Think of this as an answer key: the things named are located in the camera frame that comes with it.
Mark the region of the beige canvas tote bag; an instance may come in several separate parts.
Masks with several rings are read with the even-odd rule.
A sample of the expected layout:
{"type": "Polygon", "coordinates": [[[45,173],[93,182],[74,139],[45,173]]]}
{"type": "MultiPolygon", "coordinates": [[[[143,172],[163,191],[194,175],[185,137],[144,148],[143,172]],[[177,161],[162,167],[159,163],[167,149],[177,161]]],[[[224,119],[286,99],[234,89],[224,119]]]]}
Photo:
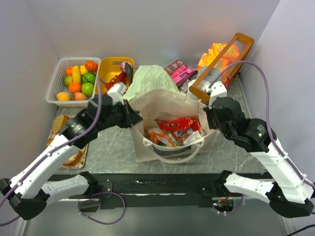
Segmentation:
{"type": "Polygon", "coordinates": [[[169,164],[185,163],[193,159],[200,152],[207,152],[219,132],[210,129],[206,113],[203,111],[204,105],[196,100],[188,98],[173,98],[168,101],[158,101],[152,105],[141,108],[133,108],[140,112],[143,121],[130,129],[135,156],[137,162],[148,162],[159,160],[169,164]],[[195,118],[199,121],[201,131],[172,131],[161,130],[155,119],[175,120],[187,117],[195,118]],[[172,147],[161,147],[150,140],[149,133],[165,133],[172,142],[172,147]]]}

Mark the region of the orange snack packet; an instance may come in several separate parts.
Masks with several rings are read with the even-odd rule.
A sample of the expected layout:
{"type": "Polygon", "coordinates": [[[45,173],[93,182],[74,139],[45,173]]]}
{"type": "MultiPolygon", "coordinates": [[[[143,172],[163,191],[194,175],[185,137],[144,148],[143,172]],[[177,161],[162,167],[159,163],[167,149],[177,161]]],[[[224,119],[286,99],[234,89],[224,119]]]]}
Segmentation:
{"type": "Polygon", "coordinates": [[[150,132],[149,137],[150,140],[157,145],[162,143],[165,146],[173,146],[171,138],[165,133],[150,132]]]}

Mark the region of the large red snack bag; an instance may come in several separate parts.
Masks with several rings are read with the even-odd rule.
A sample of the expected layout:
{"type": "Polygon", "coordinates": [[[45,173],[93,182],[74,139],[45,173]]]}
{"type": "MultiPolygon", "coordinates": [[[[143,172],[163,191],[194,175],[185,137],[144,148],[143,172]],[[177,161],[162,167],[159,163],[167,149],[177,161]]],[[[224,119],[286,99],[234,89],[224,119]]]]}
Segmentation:
{"type": "Polygon", "coordinates": [[[186,131],[192,129],[193,131],[201,131],[199,121],[195,118],[182,117],[175,120],[160,120],[155,119],[158,127],[166,132],[172,131],[186,131]]]}

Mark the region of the light green plastic bag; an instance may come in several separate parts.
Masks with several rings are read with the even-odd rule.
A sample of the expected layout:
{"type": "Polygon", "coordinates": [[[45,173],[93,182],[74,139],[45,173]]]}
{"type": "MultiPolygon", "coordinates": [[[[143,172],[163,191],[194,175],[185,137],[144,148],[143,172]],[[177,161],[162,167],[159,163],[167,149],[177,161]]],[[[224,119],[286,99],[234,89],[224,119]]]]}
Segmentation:
{"type": "Polygon", "coordinates": [[[127,100],[133,108],[182,97],[175,82],[165,69],[158,65],[139,66],[131,85],[123,95],[123,99],[127,100]]]}

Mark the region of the wooden snack tray box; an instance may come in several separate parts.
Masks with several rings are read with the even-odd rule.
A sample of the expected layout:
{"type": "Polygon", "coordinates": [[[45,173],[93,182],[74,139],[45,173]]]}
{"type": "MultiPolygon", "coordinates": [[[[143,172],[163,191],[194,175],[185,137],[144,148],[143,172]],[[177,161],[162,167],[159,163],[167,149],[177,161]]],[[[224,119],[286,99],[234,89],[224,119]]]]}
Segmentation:
{"type": "Polygon", "coordinates": [[[245,60],[254,44],[254,39],[242,33],[236,33],[227,43],[214,43],[208,54],[204,54],[197,66],[197,76],[189,84],[188,95],[200,99],[203,103],[210,100],[205,89],[220,74],[219,81],[228,88],[237,77],[242,65],[238,64],[229,69],[231,64],[245,60]]]}

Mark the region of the green snack packet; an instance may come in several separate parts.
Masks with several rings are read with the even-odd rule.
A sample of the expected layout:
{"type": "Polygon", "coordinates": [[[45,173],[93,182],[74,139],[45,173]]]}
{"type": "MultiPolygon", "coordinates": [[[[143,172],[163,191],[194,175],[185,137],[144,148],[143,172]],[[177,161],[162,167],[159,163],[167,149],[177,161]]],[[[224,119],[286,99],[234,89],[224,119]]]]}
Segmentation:
{"type": "Polygon", "coordinates": [[[172,147],[172,146],[166,145],[165,143],[162,143],[162,142],[159,142],[158,145],[161,146],[161,147],[167,147],[167,148],[171,148],[172,147]]]}

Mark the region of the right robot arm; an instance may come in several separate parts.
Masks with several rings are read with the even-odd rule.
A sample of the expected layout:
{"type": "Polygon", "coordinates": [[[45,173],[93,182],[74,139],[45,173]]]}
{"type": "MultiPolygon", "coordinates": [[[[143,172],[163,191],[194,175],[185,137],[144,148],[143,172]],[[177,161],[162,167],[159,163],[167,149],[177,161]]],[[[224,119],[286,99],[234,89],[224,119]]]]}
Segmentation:
{"type": "Polygon", "coordinates": [[[266,202],[273,211],[286,218],[311,215],[315,186],[309,182],[282,150],[275,132],[262,119],[246,118],[238,101],[217,98],[204,107],[210,128],[255,157],[273,181],[259,181],[222,171],[214,182],[216,193],[247,195],[266,202]]]}

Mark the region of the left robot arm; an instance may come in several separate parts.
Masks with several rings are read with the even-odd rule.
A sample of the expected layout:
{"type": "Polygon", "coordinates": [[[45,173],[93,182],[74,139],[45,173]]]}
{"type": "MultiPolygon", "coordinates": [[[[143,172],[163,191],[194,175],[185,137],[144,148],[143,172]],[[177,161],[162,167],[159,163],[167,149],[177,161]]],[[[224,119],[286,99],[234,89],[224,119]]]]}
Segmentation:
{"type": "Polygon", "coordinates": [[[50,204],[72,196],[93,196],[100,187],[97,179],[85,171],[75,177],[47,183],[47,180],[70,157],[77,154],[98,133],[118,126],[131,128],[142,121],[140,112],[125,99],[115,101],[109,95],[92,99],[87,108],[69,119],[50,145],[15,177],[0,180],[0,192],[18,217],[30,220],[50,204]]]}

